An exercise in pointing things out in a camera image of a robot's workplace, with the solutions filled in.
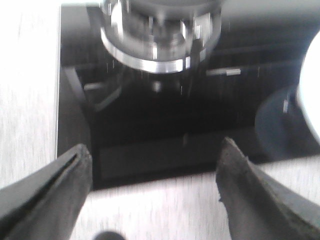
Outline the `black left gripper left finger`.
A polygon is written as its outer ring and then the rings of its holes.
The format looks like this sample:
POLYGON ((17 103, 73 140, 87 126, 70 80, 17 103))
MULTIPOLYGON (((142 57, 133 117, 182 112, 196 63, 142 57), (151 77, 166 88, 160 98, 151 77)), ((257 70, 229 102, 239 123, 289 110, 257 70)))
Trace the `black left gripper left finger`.
POLYGON ((93 160, 77 144, 35 173, 0 190, 2 240, 68 240, 92 189, 93 160))

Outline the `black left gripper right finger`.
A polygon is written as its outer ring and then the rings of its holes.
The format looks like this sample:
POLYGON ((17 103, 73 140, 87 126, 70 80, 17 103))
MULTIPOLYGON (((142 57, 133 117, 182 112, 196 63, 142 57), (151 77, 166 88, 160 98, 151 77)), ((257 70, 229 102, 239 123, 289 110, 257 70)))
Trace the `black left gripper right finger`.
POLYGON ((268 174, 226 137, 216 184, 233 240, 318 240, 320 207, 268 174))

